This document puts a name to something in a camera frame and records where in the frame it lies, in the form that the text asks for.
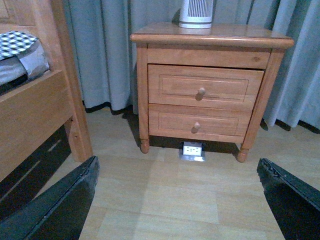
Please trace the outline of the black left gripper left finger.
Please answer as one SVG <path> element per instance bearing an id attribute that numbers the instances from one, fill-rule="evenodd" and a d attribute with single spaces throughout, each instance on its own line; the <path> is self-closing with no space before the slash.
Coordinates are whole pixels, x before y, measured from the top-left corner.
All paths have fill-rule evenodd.
<path id="1" fill-rule="evenodd" d="M 0 223 L 2 240 L 77 240 L 88 216 L 100 163 L 92 156 Z"/>

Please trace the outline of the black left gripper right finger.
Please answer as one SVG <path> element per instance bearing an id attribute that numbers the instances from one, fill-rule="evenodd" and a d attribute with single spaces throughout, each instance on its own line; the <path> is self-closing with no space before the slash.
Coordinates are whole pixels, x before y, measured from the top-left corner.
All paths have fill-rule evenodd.
<path id="1" fill-rule="evenodd" d="M 257 173 L 264 196 L 286 240 L 320 238 L 320 191 L 267 158 Z"/>

